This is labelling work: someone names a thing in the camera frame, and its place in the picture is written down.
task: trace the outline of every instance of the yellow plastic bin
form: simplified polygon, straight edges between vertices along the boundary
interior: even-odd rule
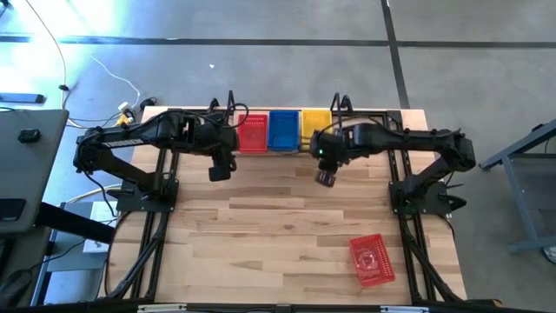
[[[309,138],[315,130],[322,130],[332,123],[332,112],[330,110],[303,110],[301,112],[301,145],[308,148]],[[331,133],[332,127],[326,130]]]

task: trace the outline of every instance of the wooden tabletop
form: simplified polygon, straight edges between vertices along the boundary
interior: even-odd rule
[[[166,109],[147,107],[143,120]],[[427,129],[423,110],[401,113],[404,128]],[[157,156],[154,147],[136,147],[132,163],[152,171]],[[434,160],[432,152],[410,157],[414,173]],[[342,167],[331,189],[314,181],[317,161],[308,155],[237,154],[236,162],[230,180],[211,183],[210,157],[180,156],[180,193],[169,220],[157,302],[410,303],[400,228],[387,196],[386,153]],[[111,290],[137,258],[144,217],[132,213],[118,230],[109,260]],[[424,216],[423,227],[431,262],[465,298],[450,229],[437,216]],[[382,234],[396,279],[362,288],[348,240],[376,233]],[[425,295],[417,262],[416,269]],[[142,291],[149,273],[150,263]]]

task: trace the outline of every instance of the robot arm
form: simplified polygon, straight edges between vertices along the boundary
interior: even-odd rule
[[[472,142],[459,130],[389,130],[378,123],[359,123],[336,134],[316,131],[309,152],[320,160],[317,182],[332,187],[340,166],[358,157],[369,157],[384,150],[436,151],[440,158],[419,175],[404,180],[406,196],[423,196],[427,189],[453,171],[464,172],[475,166]]]
[[[225,123],[225,113],[200,116],[186,110],[168,110],[138,125],[94,128],[77,138],[74,165],[77,171],[91,174],[104,170],[141,190],[152,190],[154,179],[135,166],[117,158],[112,149],[151,144],[172,152],[210,156],[214,166],[211,181],[230,179],[235,171],[232,151],[239,146],[235,129]]]

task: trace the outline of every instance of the red basket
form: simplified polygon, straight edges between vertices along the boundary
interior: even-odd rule
[[[396,279],[381,234],[351,239],[349,249],[361,286],[371,287]]]
[[[244,117],[244,114],[240,114],[238,123]],[[240,138],[240,152],[265,152],[267,150],[268,116],[249,114],[247,121],[237,128],[237,134]]]

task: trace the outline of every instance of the blue plastic bin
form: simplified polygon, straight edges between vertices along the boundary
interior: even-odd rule
[[[268,149],[272,151],[299,150],[299,112],[274,110],[268,113]]]

